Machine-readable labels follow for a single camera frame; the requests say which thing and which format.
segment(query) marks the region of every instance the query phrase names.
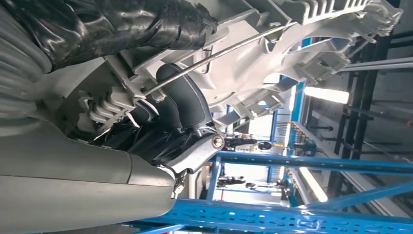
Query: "metal rod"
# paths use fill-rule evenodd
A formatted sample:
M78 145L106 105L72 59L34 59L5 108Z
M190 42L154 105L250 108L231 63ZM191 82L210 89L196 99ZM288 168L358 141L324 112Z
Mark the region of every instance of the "metal rod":
M383 188L373 189L356 193L352 195L346 195L334 199L330 199L326 202L316 202L306 206L308 209L323 209L323 210L336 210L353 205L366 203L369 201L377 200L383 197L390 197L398 194L407 193L413 190L413 181L390 185Z
M334 128L331 127L331 126L308 126L308 128L311 128L311 129L325 129L325 130L328 130L329 132L334 130Z
M373 104L376 103L398 103L398 104L413 104L413 101L400 101L400 100L373 100Z
M234 50L236 50L236 49L238 49L238 48L241 48L241 47L243 47L243 46L245 46L245 45L248 45L248 44L250 44L250 43L252 43L252 42L254 42L254 41L256 41L256 40L259 40L259 39L261 39L261 38L264 38L264 37L266 37L266 36L268 36L268 35L270 35L270 34L273 34L273 33L275 33L275 32L278 32L278 31L280 31L280 30L282 30L282 29L291 27L291 26L293 26L294 24L296 24L296 22L288 23L288 24L285 25L285 26L275 27L275 28L269 29L269 30L267 30L267 31L265 31L265 32L263 32L263 33L259 33L259 34L255 35L255 36L252 36L252 37L250 37L250 38L247 38L247 39L245 39L245 40L243 40L243 41L240 41L240 42L238 42L238 43L236 43L236 44L234 44L234 45L232 45L232 46L230 46L230 47L228 47L228 48L226 48L226 49L221 50L220 52L217 52L217 53L209 56L208 58L205 58L205 59L203 59L203 60L195 63L194 65L189 66L188 68L182 70L181 72L179 72L179 73L171 76L170 78L166 79L165 81L163 81L163 82L155 85L154 87L152 87L152 88L150 88L149 90L147 90L146 92L144 92L143 95L144 95L144 96L147 96L147 95L155 92L156 90L164 87L165 85L173 82L174 80L176 80L176 79L178 79L178 78L180 78L180 77L188 74L189 72L197 69L198 67L201 67L201 66L203 66L203 65L205 65L205 64L208 64L209 62L214 61L215 59L220 58L220 57L222 57L222 56L224 56L224 55L226 55L226 54L228 54L228 53L230 53L230 52L232 52L232 51L234 51Z
M367 70L388 70L388 69L401 69L401 68L412 68L413 58L398 58L389 60L380 60L374 62L362 62L350 64L343 68L341 72L352 72L352 71L367 71Z
M347 56L347 58L351 58L353 57L355 54L357 54L360 50L362 50L364 47L366 47L366 45L368 45L370 42L368 40L366 40L365 42L363 42L359 47L357 47L353 52L349 53L349 55Z
M359 173L413 176L413 164L387 161L349 160L318 157L285 157L281 155L263 155L221 151L223 163L250 164L262 166L308 167L332 171L351 171Z
M406 37L412 37L412 36L413 36L413 30L393 34L393 39L400 39L400 38L406 38Z
M132 234L160 234L160 233L168 233L172 231L177 231L183 229L185 225L176 224L176 225L166 225L162 227L151 228L149 230L143 230L141 232L136 232Z
M212 201L214 199L214 192L217 187L220 170L221 170L221 157L217 156L213 164L213 168L211 172L211 179L209 181L208 194L206 195L206 199L208 201Z
M397 116L391 116L391 115L385 115L382 113L378 113L378 112L373 112L373 111L367 111L367 110L361 110L359 108L353 108L353 107L348 107L348 109L355 111L355 112L359 112L361 114L367 115L367 116L374 116L374 117L378 117L378 118L382 118L382 119L386 119L386 120L390 120L393 122L398 122L401 124L408 124L409 121L411 121L410 119L406 119L406 118L401 118L401 117L397 117Z
M406 47L406 46L412 46L413 45L413 40L406 40L406 41L399 41L399 42L393 42L390 44L390 48L400 48L400 47Z
M362 155L413 155L413 151L362 151Z
M350 116L347 116L347 119L350 119ZM359 117L357 117L359 119ZM369 117L369 120L374 120L374 117Z

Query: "fluorescent light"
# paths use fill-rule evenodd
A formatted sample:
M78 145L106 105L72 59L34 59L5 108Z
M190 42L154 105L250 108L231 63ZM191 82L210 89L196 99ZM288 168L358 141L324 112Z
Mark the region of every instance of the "fluorescent light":
M285 137L284 137L284 147L288 147L288 143L290 141L290 132L291 132L291 123L287 124L287 129L285 130Z
M288 106L288 109L289 109L290 111L293 111L293 110L294 110L294 105L295 105L295 103L296 103L296 93L297 93L297 86L294 85L294 86L291 88L290 105Z
M320 98L328 101L347 104L349 93L332 89L321 89L315 87L306 87L304 93L308 96Z
M271 196L282 196L281 193L271 193Z
M326 202L328 200L327 195L325 194L321 186L317 183L316 179L314 179L314 176L310 173L310 171L306 167L300 167L300 172L307 183L310 185L317 199L321 202Z
M284 179L284 173L285 173L285 167L281 166L280 167L280 174L278 175L278 178L283 180Z

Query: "wire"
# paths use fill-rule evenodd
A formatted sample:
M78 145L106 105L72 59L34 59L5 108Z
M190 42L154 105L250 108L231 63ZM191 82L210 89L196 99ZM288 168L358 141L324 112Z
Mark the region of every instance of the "wire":
M142 128L143 128L143 126L141 126L141 127L138 129L138 131L137 131L137 133L136 133L136 136L135 136L135 139L133 140L133 143L134 143L134 144L138 141L138 136L139 136L139 134L141 133Z
M266 36L268 36L268 35L270 35L270 34L273 34L273 33L275 33L275 32L278 32L278 31L280 31L280 30L282 30L282 29L291 27L291 26L293 26L293 25L295 25L295 24L297 24L297 23L296 23L296 22L292 22L292 23L288 23L288 24L285 25L285 26L279 26L279 27L275 27L275 28L269 29L269 30L267 30L267 31L265 31L265 32L263 32L263 33L259 33L259 34L255 35L255 36L252 36L252 37L247 38L247 39L245 39L245 40L243 40L243 41L240 41L240 42L238 42L238 43L236 43L236 44L234 44L234 45L232 45L232 46L230 46L230 47L227 47L226 49L223 49L223 50L221 50L220 52L215 53L215 54L209 56L208 58L205 58L205 59L203 59L203 60L201 60L201 61L199 61L199 62L197 62L197 63L195 63L195 64L193 64L193 65L191 65L191 66L189 66L188 68L186 68L186 69L182 70L181 72L179 72L179 73L171 76L170 78L166 79L165 81L163 81L163 82L161 82L161 83L153 86L151 89L149 89L148 91L144 92L143 95L144 95L144 96L147 96L147 95L155 92L156 90L164 87L165 85L173 82L174 80L176 80L176 79L178 79L178 78L180 78L180 77L188 74L189 72L197 69L198 67L201 67L201 66L203 66L203 65L206 65L206 64L210 63L211 61L214 61L215 59L220 58L220 57L228 54L229 52L232 52L232 51L234 51L234 50L236 50L236 49L238 49L238 48L241 48L241 47L243 47L243 46L245 46L245 45L248 45L248 44L250 44L250 43L252 43L252 42L254 42L254 41L258 40L258 39L264 38L264 37L266 37Z
M188 135L188 138L185 140L184 145L183 145L183 149L184 149L184 150L187 149L187 145L188 145L189 139L192 138L193 134L194 134L194 133L191 132L191 133Z

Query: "black insulation wrap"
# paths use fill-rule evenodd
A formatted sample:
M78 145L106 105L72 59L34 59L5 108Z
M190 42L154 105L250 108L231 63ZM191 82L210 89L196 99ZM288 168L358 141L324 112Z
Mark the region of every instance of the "black insulation wrap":
M138 46L199 49L216 21L185 0L0 0L54 69Z

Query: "white engine part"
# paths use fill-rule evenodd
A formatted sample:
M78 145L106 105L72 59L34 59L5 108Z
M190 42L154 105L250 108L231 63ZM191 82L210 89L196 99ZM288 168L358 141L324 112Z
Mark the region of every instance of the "white engine part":
M376 35L390 34L402 14L401 9L392 7L385 0L190 2L201 3L218 19L217 33L207 38L200 50L164 50L143 62L129 63L135 76L127 80L127 88L133 93L142 86L154 86L156 71L165 63L173 62L186 68L274 26L298 22L189 73L206 97L211 112L224 112L227 105L233 107L233 112L215 120L218 128L245 117L264 116L280 108L284 104L283 98L286 98L285 90L264 84L272 78L285 75L299 82L307 80L314 84L332 77L350 62L345 52L354 38L362 36L374 43ZM330 39L291 51L303 39L316 37ZM165 97L162 90L151 95L156 101ZM262 101L269 108L258 104Z

